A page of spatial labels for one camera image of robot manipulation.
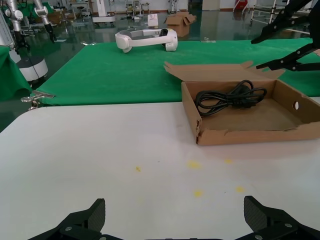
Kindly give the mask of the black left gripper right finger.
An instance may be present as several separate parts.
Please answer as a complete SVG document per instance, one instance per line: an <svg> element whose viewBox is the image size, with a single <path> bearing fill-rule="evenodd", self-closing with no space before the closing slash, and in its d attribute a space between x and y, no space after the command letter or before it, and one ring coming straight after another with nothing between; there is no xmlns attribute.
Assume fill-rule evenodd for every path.
<svg viewBox="0 0 320 240"><path fill-rule="evenodd" d="M244 219L253 231L241 240L319 240L320 231L299 223L282 209L262 205L245 196Z"/></svg>

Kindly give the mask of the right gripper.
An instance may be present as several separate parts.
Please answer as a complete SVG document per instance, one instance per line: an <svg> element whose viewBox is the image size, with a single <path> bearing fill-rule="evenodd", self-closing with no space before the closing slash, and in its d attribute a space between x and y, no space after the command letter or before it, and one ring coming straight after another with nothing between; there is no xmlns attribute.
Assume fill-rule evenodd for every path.
<svg viewBox="0 0 320 240"><path fill-rule="evenodd" d="M251 40L251 44L259 44L273 37L279 31L284 29L288 30L291 27L300 25L308 26L309 35L313 42L306 44L283 58L257 65L257 69L269 68L272 71L286 69L293 72L320 70L319 62L298 62L298 60L304 56L320 49L320 10L311 8L307 15L302 15L296 18L293 17L297 11L305 7L310 2L310 0L290 0L289 3L279 11L277 17L262 29L260 36Z"/></svg>

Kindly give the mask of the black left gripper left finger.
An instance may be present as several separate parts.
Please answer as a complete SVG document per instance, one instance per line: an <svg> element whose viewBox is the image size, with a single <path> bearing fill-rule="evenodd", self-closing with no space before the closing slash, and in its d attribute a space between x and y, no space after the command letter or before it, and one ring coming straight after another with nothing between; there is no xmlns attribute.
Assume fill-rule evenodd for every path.
<svg viewBox="0 0 320 240"><path fill-rule="evenodd" d="M33 240L109 240L101 230L106 220L106 203L98 198L86 210L70 213L56 227L34 236Z"/></svg>

